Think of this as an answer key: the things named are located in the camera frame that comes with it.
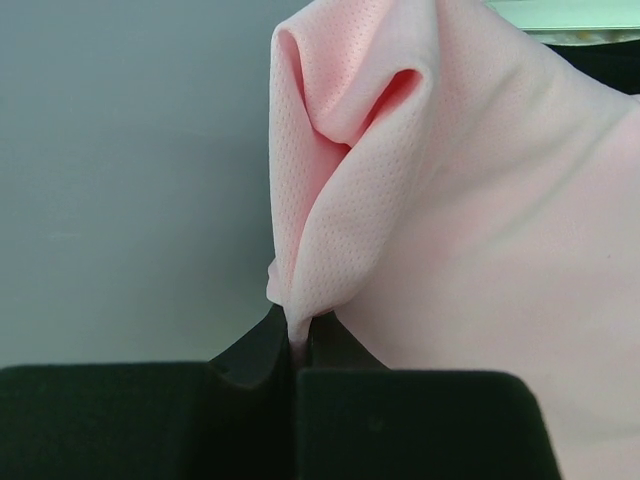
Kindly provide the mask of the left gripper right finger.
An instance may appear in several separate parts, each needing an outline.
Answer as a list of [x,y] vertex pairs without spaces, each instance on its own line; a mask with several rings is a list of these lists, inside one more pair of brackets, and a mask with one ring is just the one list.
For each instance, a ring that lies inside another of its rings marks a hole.
[[558,479],[536,398],[511,374],[391,370],[333,313],[296,395],[301,479]]

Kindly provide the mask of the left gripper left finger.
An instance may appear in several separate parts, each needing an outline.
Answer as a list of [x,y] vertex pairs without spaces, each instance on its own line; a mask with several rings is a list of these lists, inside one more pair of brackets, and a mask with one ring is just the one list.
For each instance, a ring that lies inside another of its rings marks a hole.
[[210,361],[1,372],[5,479],[289,479],[284,314]]

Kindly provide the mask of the pink t-shirt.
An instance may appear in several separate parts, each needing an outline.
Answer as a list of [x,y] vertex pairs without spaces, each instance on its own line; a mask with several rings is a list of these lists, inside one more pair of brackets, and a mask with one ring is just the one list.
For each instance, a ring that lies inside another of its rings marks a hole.
[[566,479],[639,475],[639,99],[480,1],[315,1],[271,41],[268,298],[533,390]]

